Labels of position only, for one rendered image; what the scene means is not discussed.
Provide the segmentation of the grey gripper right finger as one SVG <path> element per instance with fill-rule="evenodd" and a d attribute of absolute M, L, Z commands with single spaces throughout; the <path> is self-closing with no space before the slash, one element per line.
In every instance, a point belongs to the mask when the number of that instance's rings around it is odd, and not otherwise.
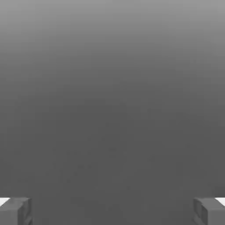
<path fill-rule="evenodd" d="M 193 221 L 196 225 L 225 225 L 225 197 L 194 198 Z"/>

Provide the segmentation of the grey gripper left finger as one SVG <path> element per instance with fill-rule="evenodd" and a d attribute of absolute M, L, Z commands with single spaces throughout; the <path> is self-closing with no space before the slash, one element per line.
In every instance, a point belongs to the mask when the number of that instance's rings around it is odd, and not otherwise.
<path fill-rule="evenodd" d="M 0 225 L 33 225 L 32 198 L 0 197 Z"/>

